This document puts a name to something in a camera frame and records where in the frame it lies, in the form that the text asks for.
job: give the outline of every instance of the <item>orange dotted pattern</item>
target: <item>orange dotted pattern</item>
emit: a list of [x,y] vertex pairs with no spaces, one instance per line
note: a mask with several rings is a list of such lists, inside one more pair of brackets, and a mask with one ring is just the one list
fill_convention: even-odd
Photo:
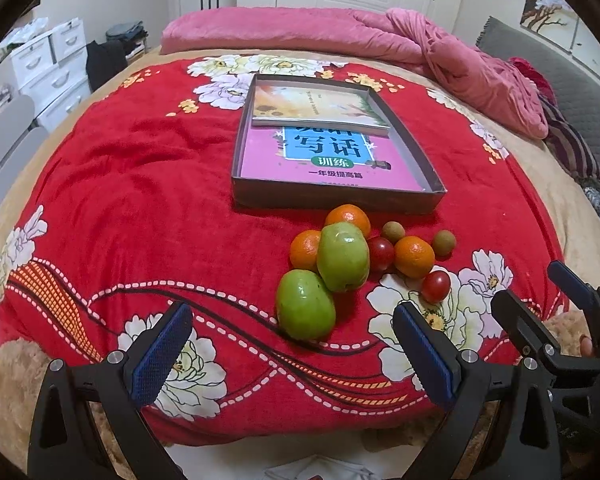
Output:
[[[333,377],[329,377],[329,376],[314,372],[313,370],[309,370],[309,368],[299,365],[285,357],[279,356],[279,358],[282,359],[285,363],[291,365],[293,368],[300,370],[301,372],[309,374],[312,377],[315,377],[317,379],[322,379],[324,381],[329,381],[330,383],[337,384],[338,386],[348,386],[349,388],[357,388],[360,390],[376,390],[379,388],[388,388],[389,386],[392,386],[390,381],[385,381],[383,383],[356,383],[356,382],[352,382],[352,381],[334,379]],[[338,399],[344,400],[345,402],[356,402],[356,403],[362,404],[363,406],[385,406],[387,404],[395,404],[396,402],[401,402],[407,398],[407,396],[404,395],[401,397],[393,397],[391,399],[361,399],[360,397],[352,397],[352,396],[348,396],[347,394],[335,392],[324,386],[320,386],[320,384],[314,384],[314,386],[316,388],[318,388],[319,390],[322,390],[326,394],[334,396]]]
[[35,294],[44,307],[56,318],[76,345],[94,361],[102,361],[101,355],[87,338],[80,319],[80,310],[74,299],[62,288],[56,276],[37,262],[29,262],[12,272],[10,279],[20,283]]

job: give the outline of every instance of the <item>orange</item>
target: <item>orange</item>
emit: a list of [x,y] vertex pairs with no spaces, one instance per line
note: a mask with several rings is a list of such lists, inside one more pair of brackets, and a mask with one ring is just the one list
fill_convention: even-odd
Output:
[[318,271],[316,264],[318,258],[318,245],[320,244],[320,231],[302,231],[289,249],[289,259],[294,269]]
[[422,238],[404,237],[394,248],[395,267],[408,278],[419,280],[431,272],[436,255],[433,248]]
[[371,234],[371,222],[369,221],[369,217],[356,205],[345,204],[337,207],[327,215],[324,224],[327,226],[337,224],[338,222],[349,222],[350,224],[355,225],[362,231],[365,238],[369,238],[369,235]]

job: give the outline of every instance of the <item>book cover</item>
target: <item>book cover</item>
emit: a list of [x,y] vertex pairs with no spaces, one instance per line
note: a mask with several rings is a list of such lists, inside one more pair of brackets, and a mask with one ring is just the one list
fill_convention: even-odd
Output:
[[391,139],[326,128],[251,125],[246,134],[240,176],[424,191]]
[[337,124],[346,125],[351,130],[363,129],[383,135],[387,135],[389,129],[389,124],[359,93],[266,84],[256,87],[253,123],[292,126]]

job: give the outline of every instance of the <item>pink blanket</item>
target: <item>pink blanket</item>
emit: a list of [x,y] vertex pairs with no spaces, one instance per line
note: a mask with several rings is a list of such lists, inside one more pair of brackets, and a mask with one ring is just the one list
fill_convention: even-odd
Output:
[[466,46],[415,10],[264,7],[192,12],[170,23],[162,53],[206,48],[315,50],[383,60],[435,79],[526,137],[548,133],[538,94],[513,66]]

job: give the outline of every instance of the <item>finger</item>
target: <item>finger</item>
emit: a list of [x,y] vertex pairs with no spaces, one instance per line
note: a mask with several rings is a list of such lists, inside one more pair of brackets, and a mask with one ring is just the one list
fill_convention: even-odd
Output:
[[586,335],[580,338],[580,355],[582,357],[595,357],[593,341]]

